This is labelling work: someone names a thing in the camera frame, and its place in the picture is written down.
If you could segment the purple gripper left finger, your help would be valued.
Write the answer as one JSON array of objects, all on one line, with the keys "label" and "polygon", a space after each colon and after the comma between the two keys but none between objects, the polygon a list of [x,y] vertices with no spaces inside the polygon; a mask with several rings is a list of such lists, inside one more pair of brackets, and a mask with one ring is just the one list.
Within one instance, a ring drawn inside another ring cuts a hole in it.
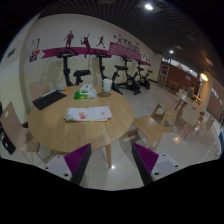
[{"label": "purple gripper left finger", "polygon": [[86,144],[65,156],[56,155],[45,165],[44,170],[79,185],[91,153],[91,144]]}]

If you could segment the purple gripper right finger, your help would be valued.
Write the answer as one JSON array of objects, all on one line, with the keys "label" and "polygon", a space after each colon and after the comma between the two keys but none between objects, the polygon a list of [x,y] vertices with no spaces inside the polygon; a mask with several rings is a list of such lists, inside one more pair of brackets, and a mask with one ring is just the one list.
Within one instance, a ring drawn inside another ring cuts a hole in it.
[{"label": "purple gripper right finger", "polygon": [[132,144],[132,155],[144,185],[181,169],[181,166],[169,155],[157,154],[137,143]]}]

